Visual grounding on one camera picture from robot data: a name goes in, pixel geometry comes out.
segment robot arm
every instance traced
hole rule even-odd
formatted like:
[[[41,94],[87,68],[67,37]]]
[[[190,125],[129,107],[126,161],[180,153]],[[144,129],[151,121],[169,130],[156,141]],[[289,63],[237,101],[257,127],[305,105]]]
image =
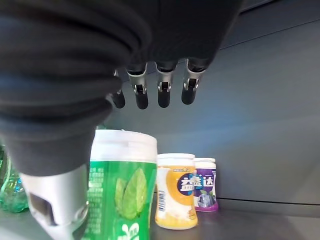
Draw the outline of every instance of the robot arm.
[[[187,58],[181,99],[201,76],[241,0],[4,0],[0,5],[0,138],[21,173],[32,215],[57,240],[86,227],[88,167],[96,126],[123,106],[126,67],[137,105],[148,106],[146,65],[156,62],[158,102]]]

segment shelf surface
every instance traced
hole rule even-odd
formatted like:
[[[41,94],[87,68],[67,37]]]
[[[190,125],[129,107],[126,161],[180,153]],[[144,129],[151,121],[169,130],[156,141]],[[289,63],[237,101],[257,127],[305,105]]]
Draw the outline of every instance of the shelf surface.
[[[199,212],[198,226],[168,230],[151,225],[150,240],[319,240],[320,218],[243,211]],[[51,240],[29,212],[0,210],[1,240]]]

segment gray wall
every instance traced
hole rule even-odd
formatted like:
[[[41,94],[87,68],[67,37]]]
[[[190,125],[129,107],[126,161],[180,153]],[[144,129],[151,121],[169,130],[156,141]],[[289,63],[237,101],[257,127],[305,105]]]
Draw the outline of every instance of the gray wall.
[[[140,110],[128,82],[111,128],[158,139],[159,153],[215,157],[221,198],[320,204],[320,21],[221,50],[192,105],[181,102],[183,64],[171,103]]]

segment white bottle cap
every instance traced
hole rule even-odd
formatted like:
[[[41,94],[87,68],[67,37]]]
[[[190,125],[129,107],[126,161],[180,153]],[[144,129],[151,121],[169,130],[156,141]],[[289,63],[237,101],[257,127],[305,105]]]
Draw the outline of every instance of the white bottle cap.
[[[90,161],[157,162],[157,140],[147,134],[124,130],[95,131]]]
[[[196,157],[194,159],[195,162],[211,162],[211,163],[216,163],[215,158],[210,158],[210,157]]]
[[[189,153],[163,153],[157,156],[158,166],[194,166],[195,155]]]

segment green plastic bottle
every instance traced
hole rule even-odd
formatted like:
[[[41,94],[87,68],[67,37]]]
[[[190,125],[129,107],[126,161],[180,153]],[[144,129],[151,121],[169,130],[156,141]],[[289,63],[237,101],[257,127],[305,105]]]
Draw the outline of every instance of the green plastic bottle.
[[[7,159],[4,183],[0,190],[0,206],[4,211],[20,213],[28,208],[28,200],[19,173]]]
[[[4,184],[4,177],[5,177],[5,173],[6,173],[6,171],[5,171],[5,160],[6,160],[6,158],[5,158],[6,156],[5,156],[5,148],[4,148],[4,146],[2,146],[1,144],[0,144],[0,188],[2,187],[2,185]]]

